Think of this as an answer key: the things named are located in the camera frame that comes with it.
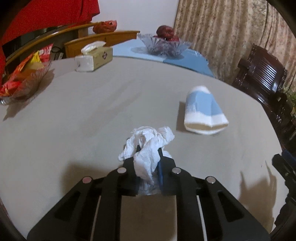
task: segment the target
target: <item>beige curtain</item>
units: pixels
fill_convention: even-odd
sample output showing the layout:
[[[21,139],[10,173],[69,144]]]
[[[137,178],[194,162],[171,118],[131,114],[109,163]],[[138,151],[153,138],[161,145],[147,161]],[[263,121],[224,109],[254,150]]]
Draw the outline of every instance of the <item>beige curtain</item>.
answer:
[[[175,32],[209,61],[216,78],[231,84],[252,44],[266,48],[288,70],[296,90],[296,38],[266,0],[180,0]]]

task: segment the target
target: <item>used napkin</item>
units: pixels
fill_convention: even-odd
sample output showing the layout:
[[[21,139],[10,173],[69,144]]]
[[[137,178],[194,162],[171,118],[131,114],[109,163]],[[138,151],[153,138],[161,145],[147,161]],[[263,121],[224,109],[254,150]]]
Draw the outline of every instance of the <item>used napkin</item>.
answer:
[[[184,126],[203,135],[216,134],[228,126],[227,118],[207,87],[194,87],[187,94]]]
[[[123,161],[133,156],[136,175],[144,181],[142,186],[144,193],[146,195],[153,194],[151,192],[155,190],[155,184],[157,185],[155,169],[160,161],[158,149],[163,150],[164,146],[169,144],[175,136],[168,126],[161,127],[158,130],[149,126],[142,126],[134,129],[131,133],[132,136],[126,141],[124,150],[118,156],[118,159]],[[163,150],[163,155],[171,158],[167,151]]]

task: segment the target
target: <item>red curtain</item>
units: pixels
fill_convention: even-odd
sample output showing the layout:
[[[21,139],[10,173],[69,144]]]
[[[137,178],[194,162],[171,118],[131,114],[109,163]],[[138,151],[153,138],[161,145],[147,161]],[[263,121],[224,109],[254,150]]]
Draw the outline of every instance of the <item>red curtain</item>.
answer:
[[[5,69],[3,44],[35,30],[89,22],[99,13],[98,0],[31,0],[0,40],[0,82]]]

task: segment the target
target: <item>diamond-shaped logo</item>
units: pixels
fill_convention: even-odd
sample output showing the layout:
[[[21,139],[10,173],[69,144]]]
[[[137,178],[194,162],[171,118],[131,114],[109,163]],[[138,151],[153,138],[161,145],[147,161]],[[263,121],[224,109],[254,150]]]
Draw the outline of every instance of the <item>diamond-shaped logo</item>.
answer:
[[[106,59],[106,58],[107,58],[107,55],[108,55],[108,54],[104,51],[103,56],[102,56],[103,59]]]

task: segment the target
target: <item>round table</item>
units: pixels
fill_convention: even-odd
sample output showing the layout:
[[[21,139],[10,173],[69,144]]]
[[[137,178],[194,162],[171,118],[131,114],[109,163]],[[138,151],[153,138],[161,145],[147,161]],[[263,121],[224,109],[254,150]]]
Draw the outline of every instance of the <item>round table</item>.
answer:
[[[197,85],[212,92],[229,120],[217,135],[184,130],[186,94]],[[126,139],[140,126],[169,126],[175,139],[165,150],[176,165],[195,177],[216,177],[268,231],[288,192],[271,164],[281,146],[262,106],[222,81],[180,67],[114,58],[79,73],[73,59],[54,61],[37,97],[0,106],[0,118],[0,197],[25,237],[82,177],[117,168]],[[122,229],[147,231],[123,240],[151,240],[152,229],[159,240],[175,240],[171,203],[159,195],[123,199]]]

